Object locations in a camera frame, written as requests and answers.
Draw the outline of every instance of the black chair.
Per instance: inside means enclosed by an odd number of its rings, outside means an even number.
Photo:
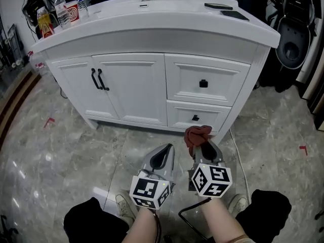
[[[7,230],[6,225],[5,225],[5,220],[6,220],[5,215],[1,215],[1,223],[2,223],[2,228],[3,228],[3,233],[0,231],[0,243],[13,243],[12,240],[12,234],[13,232],[18,234],[18,230],[15,228],[11,228]]]

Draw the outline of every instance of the black door handle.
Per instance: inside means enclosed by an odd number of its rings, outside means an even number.
[[[105,84],[103,83],[100,74],[102,73],[102,70],[100,68],[98,68],[98,78],[99,78],[99,82],[103,87],[103,90],[109,91],[108,87],[105,87]]]
[[[207,88],[208,87],[208,81],[206,81],[206,79],[202,79],[201,81],[199,81],[199,87]]]
[[[193,118],[192,118],[192,120],[194,120],[195,122],[197,122],[199,120],[198,115],[194,115]]]
[[[91,77],[92,77],[93,83],[95,83],[97,89],[102,90],[102,87],[98,86],[97,81],[96,81],[95,77],[93,76],[93,74],[96,72],[96,70],[94,68],[91,68],[91,71],[92,71]]]

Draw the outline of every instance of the gray floor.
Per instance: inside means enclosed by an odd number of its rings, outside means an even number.
[[[49,117],[55,122],[44,127]],[[275,242],[324,242],[318,233],[324,220],[314,221],[323,209],[324,133],[315,130],[296,88],[281,94],[272,88],[253,91],[232,129],[251,193],[277,190],[293,206]],[[69,209],[95,196],[105,211],[116,214],[116,192],[129,189],[143,156],[165,143],[176,148],[177,185],[161,211],[163,231],[178,242],[195,242],[199,238],[177,215],[197,202],[187,191],[192,160],[183,137],[122,126],[93,131],[46,73],[22,105],[0,152],[1,214],[19,230],[19,242],[68,242],[62,223]],[[299,149],[303,145],[308,156]],[[246,191],[229,134],[220,148],[236,181],[224,197],[228,203],[235,192]],[[199,210],[187,217],[208,233]]]

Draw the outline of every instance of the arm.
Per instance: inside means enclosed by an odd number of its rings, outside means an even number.
[[[213,198],[201,206],[209,229],[216,243],[235,242],[248,238],[236,219],[228,212],[219,198]]]
[[[156,222],[153,213],[141,207],[136,220],[122,243],[154,243]]]

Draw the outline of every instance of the red cloth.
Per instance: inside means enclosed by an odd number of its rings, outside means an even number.
[[[212,131],[212,127],[204,126],[191,126],[186,129],[184,135],[184,141],[189,148],[189,154],[192,156],[192,150],[194,146],[200,146],[208,141],[209,133]]]

